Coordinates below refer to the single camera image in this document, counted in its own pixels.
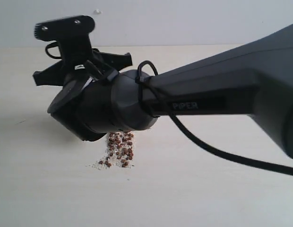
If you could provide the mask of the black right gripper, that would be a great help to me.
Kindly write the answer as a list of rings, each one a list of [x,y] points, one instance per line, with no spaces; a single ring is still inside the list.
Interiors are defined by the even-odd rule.
[[[71,75],[77,70],[85,72],[87,78],[92,77],[100,80],[114,70],[120,71],[132,65],[130,53],[114,54],[93,51],[92,59],[83,63],[64,63],[64,61],[60,60],[43,71],[35,71],[33,79],[37,86],[64,86],[73,78],[81,78],[81,76]]]

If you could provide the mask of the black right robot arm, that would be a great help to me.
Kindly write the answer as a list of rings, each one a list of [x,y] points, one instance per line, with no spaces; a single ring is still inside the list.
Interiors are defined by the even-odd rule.
[[[131,55],[100,52],[89,16],[35,25],[38,40],[57,46],[57,63],[33,75],[37,86],[60,86],[47,112],[83,141],[109,132],[143,131],[167,112],[249,115],[293,159],[293,24],[257,41],[149,76],[126,70]]]

